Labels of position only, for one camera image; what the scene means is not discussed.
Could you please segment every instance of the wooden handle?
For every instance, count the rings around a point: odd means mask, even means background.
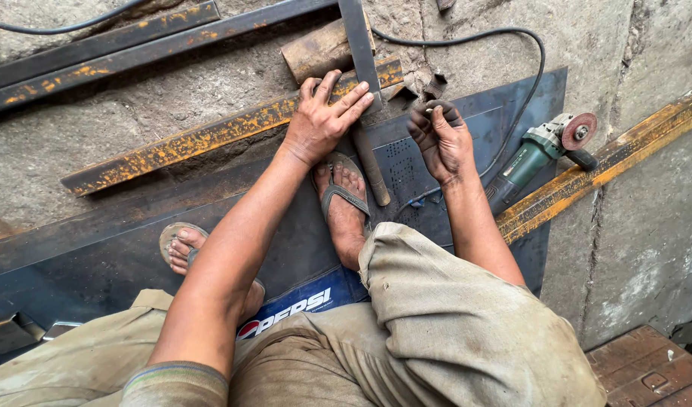
[[[366,129],[363,128],[360,120],[351,125],[351,137],[363,166],[366,180],[371,185],[376,203],[379,207],[385,207],[391,202],[391,197],[388,194],[386,183],[384,183],[384,177],[381,175],[381,169],[378,168],[376,156],[373,155],[371,143],[366,136]]]

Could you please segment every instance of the forearm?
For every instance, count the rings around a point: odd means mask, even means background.
[[[195,361],[229,377],[243,302],[307,171],[305,163],[280,149],[218,223],[170,306],[149,364]]]
[[[473,162],[465,173],[442,187],[454,241],[454,254],[507,282],[523,285],[524,277],[491,215]]]

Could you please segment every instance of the cutting disc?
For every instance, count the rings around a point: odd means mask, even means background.
[[[589,131],[585,137],[578,140],[575,138],[575,132],[580,126],[587,126]],[[597,116],[594,113],[581,113],[575,116],[562,131],[562,146],[570,151],[579,150],[590,141],[596,131]]]

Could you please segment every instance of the foot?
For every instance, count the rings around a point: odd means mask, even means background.
[[[328,165],[317,164],[313,171],[313,180],[318,190],[318,197],[323,200],[323,193],[331,179]],[[361,200],[366,200],[366,184],[363,178],[353,171],[343,167],[343,164],[333,165],[333,184],[341,185]],[[328,207],[328,228],[331,239],[336,246],[336,253],[341,264],[351,270],[359,270],[358,254],[363,248],[366,238],[363,235],[363,222],[366,214],[354,207],[340,195],[333,195],[331,206]]]
[[[205,244],[206,239],[200,232],[190,227],[183,227],[178,230],[177,239],[173,240],[167,249],[170,255],[170,268],[175,273],[186,275],[188,269],[187,256],[190,254],[190,247],[201,248]],[[265,289],[254,281],[250,286],[248,295],[245,297],[238,325],[252,318],[258,312],[264,297]]]

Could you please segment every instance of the shirt sleeve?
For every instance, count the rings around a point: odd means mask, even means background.
[[[120,406],[221,407],[228,402],[223,375],[204,364],[170,361],[135,373],[123,389]]]

